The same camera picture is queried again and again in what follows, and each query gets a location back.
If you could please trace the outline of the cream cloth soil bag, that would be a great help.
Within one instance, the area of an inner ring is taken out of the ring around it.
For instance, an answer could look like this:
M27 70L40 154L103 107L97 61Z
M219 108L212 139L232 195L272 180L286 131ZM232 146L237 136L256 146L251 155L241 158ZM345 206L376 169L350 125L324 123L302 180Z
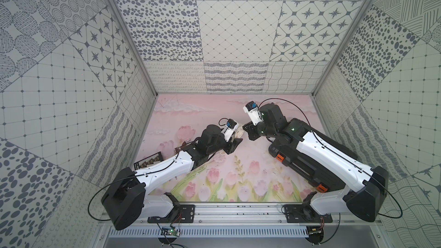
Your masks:
M242 138L242 136L243 136L243 133L244 133L243 128L241 127L240 124L237 123L237 125L238 125L238 128L237 128L237 130L235 131L235 133L234 133L234 135L232 136L232 138Z

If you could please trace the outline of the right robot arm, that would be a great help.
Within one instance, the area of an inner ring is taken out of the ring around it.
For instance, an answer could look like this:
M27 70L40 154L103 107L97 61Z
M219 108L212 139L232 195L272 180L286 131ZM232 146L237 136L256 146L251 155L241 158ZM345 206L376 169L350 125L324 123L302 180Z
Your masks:
M358 161L354 152L308 122L288 121L274 103L251 101L243 110L250 118L243 126L249 139L271 138L269 154L314 187L303 201L306 215L350 213L366 222L376 220L388 194L387 170Z

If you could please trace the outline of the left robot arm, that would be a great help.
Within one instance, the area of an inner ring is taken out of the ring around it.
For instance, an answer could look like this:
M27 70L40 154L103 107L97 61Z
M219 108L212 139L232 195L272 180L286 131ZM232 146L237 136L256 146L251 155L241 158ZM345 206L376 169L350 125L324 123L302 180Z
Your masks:
M136 171L124 168L112 183L104 187L101 203L116 230L123 230L139 218L158 218L172 222L179 216L180 203L166 192L151 192L167 181L186 175L204 165L219 151L231 154L242 142L234 135L239 125L228 120L226 126L207 126L202 135L180 149L174 156Z

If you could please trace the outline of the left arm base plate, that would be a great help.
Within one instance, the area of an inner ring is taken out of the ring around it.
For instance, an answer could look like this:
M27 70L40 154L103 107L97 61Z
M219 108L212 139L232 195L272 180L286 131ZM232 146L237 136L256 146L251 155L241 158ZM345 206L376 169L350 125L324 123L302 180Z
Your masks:
M195 208L194 204L181 204L170 192L153 196L148 204L148 223L193 223Z

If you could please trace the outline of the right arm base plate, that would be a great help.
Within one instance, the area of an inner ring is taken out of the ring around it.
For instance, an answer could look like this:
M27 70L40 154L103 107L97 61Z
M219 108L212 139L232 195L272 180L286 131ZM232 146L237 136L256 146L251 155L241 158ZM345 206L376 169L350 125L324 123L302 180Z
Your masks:
M288 223L332 223L330 214L320 215L311 206L311 199L317 192L310 193L301 204L285 204L281 211Z

